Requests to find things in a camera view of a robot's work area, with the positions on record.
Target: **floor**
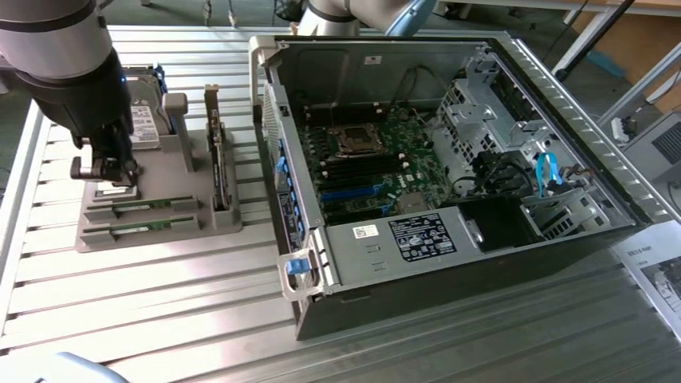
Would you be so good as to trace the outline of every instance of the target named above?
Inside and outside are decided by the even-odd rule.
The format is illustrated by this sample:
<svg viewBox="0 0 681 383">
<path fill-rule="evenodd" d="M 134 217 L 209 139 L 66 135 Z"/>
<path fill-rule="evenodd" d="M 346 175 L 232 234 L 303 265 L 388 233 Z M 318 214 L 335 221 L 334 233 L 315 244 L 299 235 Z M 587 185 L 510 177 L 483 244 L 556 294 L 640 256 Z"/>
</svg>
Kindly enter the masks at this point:
<svg viewBox="0 0 681 383">
<path fill-rule="evenodd" d="M 240 26 L 287 26 L 288 22 L 272 18 L 272 0 L 235 0 L 235 13 Z M 105 11 L 110 25 L 202 26 L 205 24 L 203 2 L 187 0 L 157 0 L 151 6 L 142 6 L 138 0 L 118 0 Z M 510 15 L 508 7 L 475 6 L 466 21 L 446 20 L 432 14 L 424 29 L 452 30 L 507 30 L 522 38 L 528 46 L 544 57 L 558 35 L 564 29 L 563 12 L 558 10 L 523 9 L 518 16 Z M 212 26 L 228 26 L 227 1 L 214 0 Z M 548 54 L 546 63 L 551 67 L 560 59 L 578 34 L 570 30 Z M 30 96 L 5 74 L 11 88 L 10 94 L 0 95 L 0 195 L 7 185 L 9 169 L 19 144 Z M 598 117 L 631 88 L 631 84 L 612 77 L 599 66 L 584 61 L 568 78 L 568 89 Z M 640 126 L 659 117 L 658 110 L 642 113 Z"/>
</svg>

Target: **blue clip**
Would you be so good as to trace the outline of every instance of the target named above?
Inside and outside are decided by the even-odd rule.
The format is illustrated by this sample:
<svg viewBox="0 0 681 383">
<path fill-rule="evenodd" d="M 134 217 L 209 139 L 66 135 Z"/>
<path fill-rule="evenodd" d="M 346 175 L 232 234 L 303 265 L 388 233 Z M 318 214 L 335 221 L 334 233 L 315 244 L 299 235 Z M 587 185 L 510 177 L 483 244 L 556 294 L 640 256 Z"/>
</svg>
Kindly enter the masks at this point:
<svg viewBox="0 0 681 383">
<path fill-rule="evenodd" d="M 284 165 L 287 164 L 287 157 L 282 156 L 279 157 L 278 164 L 275 165 L 275 168 L 282 171 L 284 169 Z"/>
<path fill-rule="evenodd" d="M 550 180 L 555 180 L 559 185 L 563 184 L 563 178 L 558 170 L 556 155 L 551 152 L 540 154 L 536 159 L 536 182 L 540 187 L 540 197 L 544 196 L 544 160 L 550 161 Z"/>
<path fill-rule="evenodd" d="M 287 274 L 296 275 L 310 272 L 308 259 L 291 259 L 287 261 Z"/>
</svg>

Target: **black cable on floor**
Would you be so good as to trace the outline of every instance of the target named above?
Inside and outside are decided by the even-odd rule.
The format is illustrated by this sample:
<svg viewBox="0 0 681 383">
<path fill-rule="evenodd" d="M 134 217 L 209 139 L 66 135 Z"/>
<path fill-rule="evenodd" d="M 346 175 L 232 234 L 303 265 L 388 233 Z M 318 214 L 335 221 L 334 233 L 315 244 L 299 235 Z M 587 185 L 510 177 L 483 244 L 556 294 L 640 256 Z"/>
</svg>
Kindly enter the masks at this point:
<svg viewBox="0 0 681 383">
<path fill-rule="evenodd" d="M 563 32 L 558 35 L 556 40 L 554 40 L 552 46 L 550 46 L 550 50 L 547 51 L 547 53 L 544 53 L 544 57 L 542 58 L 542 61 L 546 61 L 547 58 L 550 57 L 550 53 L 554 51 L 554 48 L 556 48 L 556 44 L 562 40 L 563 35 L 568 32 L 568 30 L 574 26 L 575 21 L 578 20 L 579 15 L 583 14 L 584 7 L 587 6 L 588 3 L 590 3 L 590 0 L 584 0 L 583 6 L 579 7 L 578 14 L 575 15 L 575 17 L 570 21 L 570 23 L 566 25 L 566 28 L 563 28 Z"/>
</svg>

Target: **white label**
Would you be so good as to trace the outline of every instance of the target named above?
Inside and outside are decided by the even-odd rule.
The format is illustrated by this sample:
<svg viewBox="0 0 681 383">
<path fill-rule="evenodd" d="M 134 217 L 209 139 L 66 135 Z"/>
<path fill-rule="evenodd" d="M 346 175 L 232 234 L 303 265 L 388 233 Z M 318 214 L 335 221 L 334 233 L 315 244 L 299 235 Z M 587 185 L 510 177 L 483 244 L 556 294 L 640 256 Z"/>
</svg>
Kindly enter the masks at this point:
<svg viewBox="0 0 681 383">
<path fill-rule="evenodd" d="M 130 136 L 130 140 L 135 142 L 159 141 L 159 132 L 157 131 L 157 123 L 151 115 L 151 108 L 149 106 L 131 106 L 133 112 L 133 125 L 135 132 Z"/>
<path fill-rule="evenodd" d="M 367 56 L 364 57 L 364 65 L 378 65 L 382 63 L 383 56 Z"/>
<path fill-rule="evenodd" d="M 139 205 L 139 206 L 129 206 L 129 207 L 117 207 L 117 211 L 139 211 L 139 210 L 151 210 L 151 205 Z"/>
<path fill-rule="evenodd" d="M 376 228 L 376 225 L 358 226 L 352 228 L 352 231 L 355 231 L 356 239 L 379 235 L 379 229 Z"/>
<path fill-rule="evenodd" d="M 150 228 L 147 226 L 143 226 L 143 227 L 134 227 L 131 229 L 113 230 L 111 234 L 123 235 L 123 234 L 142 233 L 143 231 L 150 231 Z"/>
</svg>

